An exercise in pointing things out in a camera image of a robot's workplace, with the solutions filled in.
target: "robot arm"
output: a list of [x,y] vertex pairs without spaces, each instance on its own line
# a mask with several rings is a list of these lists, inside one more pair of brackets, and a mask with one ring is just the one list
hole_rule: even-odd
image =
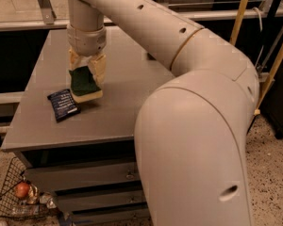
[[[251,61],[200,24],[151,0],[74,1],[69,40],[79,54],[98,53],[105,44],[102,15],[76,9],[83,4],[108,16],[177,76],[147,99],[135,128],[154,225],[252,225],[244,151],[258,100]],[[93,17],[95,26],[76,24],[75,16]],[[88,44],[77,29],[97,37]]]

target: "drawer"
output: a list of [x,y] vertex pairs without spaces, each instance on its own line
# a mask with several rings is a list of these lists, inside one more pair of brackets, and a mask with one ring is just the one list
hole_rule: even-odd
[[145,202],[142,183],[94,186],[90,191],[58,196],[58,208],[62,212],[105,208]]
[[137,218],[150,218],[150,212],[146,204],[71,215],[71,219],[76,226],[88,226]]
[[140,180],[135,158],[28,169],[25,178],[43,192]]

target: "terrazzo floor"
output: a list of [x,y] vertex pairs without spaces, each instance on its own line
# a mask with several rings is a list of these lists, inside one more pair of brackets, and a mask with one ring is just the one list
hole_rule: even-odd
[[[13,153],[0,152],[0,190],[9,161],[13,156]],[[275,139],[271,125],[262,116],[258,116],[247,136],[246,161],[255,225],[283,225],[283,139]],[[26,222],[9,220],[8,224],[9,226],[59,225],[57,218]],[[146,218],[102,225],[151,226],[152,224]]]

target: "wire basket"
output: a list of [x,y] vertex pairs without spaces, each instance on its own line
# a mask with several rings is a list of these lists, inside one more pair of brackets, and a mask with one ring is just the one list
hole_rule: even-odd
[[25,166],[16,157],[12,158],[8,167],[8,172],[0,192],[0,218],[10,218],[17,221],[28,219],[43,219],[53,216],[52,212],[45,205],[34,205],[31,209],[32,215],[14,216],[15,207],[21,208],[22,201],[14,194],[14,187],[23,181]]

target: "green sponge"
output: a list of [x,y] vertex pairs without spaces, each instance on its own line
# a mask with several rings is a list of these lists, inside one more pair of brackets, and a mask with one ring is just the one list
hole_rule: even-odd
[[71,89],[74,95],[82,96],[101,90],[96,85],[88,66],[76,68],[69,73],[72,76]]

